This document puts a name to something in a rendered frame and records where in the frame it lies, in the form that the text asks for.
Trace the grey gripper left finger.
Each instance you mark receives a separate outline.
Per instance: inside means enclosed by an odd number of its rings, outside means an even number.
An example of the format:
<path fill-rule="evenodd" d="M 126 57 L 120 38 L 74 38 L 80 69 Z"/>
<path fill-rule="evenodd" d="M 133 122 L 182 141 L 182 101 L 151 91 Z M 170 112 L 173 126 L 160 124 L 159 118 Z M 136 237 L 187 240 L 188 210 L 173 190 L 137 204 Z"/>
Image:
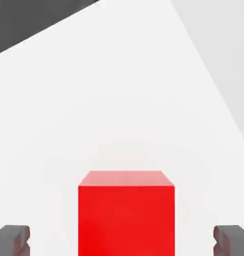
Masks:
<path fill-rule="evenodd" d="M 0 229 L 0 256 L 30 256 L 30 227 L 5 225 Z"/>

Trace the small red cube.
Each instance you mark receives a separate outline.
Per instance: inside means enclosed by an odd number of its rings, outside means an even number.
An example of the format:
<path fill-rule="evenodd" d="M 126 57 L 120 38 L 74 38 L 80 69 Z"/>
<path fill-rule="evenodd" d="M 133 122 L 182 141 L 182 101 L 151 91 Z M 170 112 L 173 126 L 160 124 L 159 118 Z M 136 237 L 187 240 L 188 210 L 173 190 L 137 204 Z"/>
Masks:
<path fill-rule="evenodd" d="M 78 256 L 175 256 L 175 187 L 161 171 L 90 171 L 78 187 Z"/>

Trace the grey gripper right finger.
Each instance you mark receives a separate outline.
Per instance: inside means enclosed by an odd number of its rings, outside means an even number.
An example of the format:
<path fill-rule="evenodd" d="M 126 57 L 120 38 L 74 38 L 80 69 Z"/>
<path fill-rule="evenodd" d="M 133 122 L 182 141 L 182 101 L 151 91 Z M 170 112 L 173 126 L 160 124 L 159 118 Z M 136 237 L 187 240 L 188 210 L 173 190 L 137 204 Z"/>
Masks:
<path fill-rule="evenodd" d="M 244 229 L 238 225 L 216 225 L 213 256 L 244 256 Z"/>

